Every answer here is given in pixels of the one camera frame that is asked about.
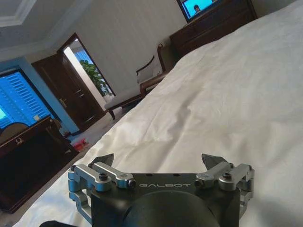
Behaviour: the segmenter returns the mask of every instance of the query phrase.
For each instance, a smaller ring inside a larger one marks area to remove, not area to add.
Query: green plant
[[[102,75],[98,72],[97,67],[94,64],[90,64],[88,60],[80,60],[80,64],[86,71],[87,75],[94,83],[98,91],[101,93],[102,96],[112,95],[109,87],[107,86],[106,82],[104,81]]]

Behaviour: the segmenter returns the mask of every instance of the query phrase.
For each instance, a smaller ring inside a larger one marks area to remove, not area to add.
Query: bed
[[[303,0],[183,57],[79,163],[131,173],[205,171],[201,153],[256,170],[241,226],[303,226]],[[17,227],[88,227],[63,174]]]

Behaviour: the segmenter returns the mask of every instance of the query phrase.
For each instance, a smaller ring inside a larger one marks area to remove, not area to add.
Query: bolt head
[[[137,185],[137,182],[135,180],[131,179],[131,180],[128,180],[128,182],[127,182],[127,187],[128,188],[135,188],[136,185]]]
[[[204,187],[204,183],[202,181],[196,180],[194,183],[196,188],[203,188]]]
[[[232,175],[231,175],[230,173],[225,173],[225,174],[223,174],[222,176],[223,176],[223,178],[224,178],[225,180],[231,180],[231,179],[232,179]]]
[[[101,181],[106,181],[108,179],[108,176],[105,173],[101,173],[101,174],[99,174],[99,179]]]

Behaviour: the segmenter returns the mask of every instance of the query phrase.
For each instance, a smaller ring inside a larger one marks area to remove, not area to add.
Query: door handle
[[[59,98],[59,101],[60,101],[61,105],[63,105],[64,108],[67,108],[67,105],[65,104],[66,99],[63,100],[63,99]]]

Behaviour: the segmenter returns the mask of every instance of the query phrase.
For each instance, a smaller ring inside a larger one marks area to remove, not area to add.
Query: metal linkage arm
[[[91,223],[91,207],[82,189],[90,190],[92,187],[99,192],[108,191],[111,189],[111,178],[101,180],[99,173],[83,164],[72,166],[68,171],[69,197],[76,202],[78,212],[89,223]]]
[[[93,164],[92,168],[99,173],[106,173],[110,176],[118,188],[134,188],[136,186],[136,181],[132,174],[120,172],[103,162]]]
[[[199,188],[212,188],[214,182],[219,179],[219,177],[231,170],[231,164],[228,162],[221,162],[204,173],[197,174],[197,180],[195,185]]]
[[[219,177],[219,186],[222,190],[231,192],[238,187],[241,190],[240,218],[247,209],[248,201],[254,195],[255,170],[246,164],[240,164],[229,173]]]

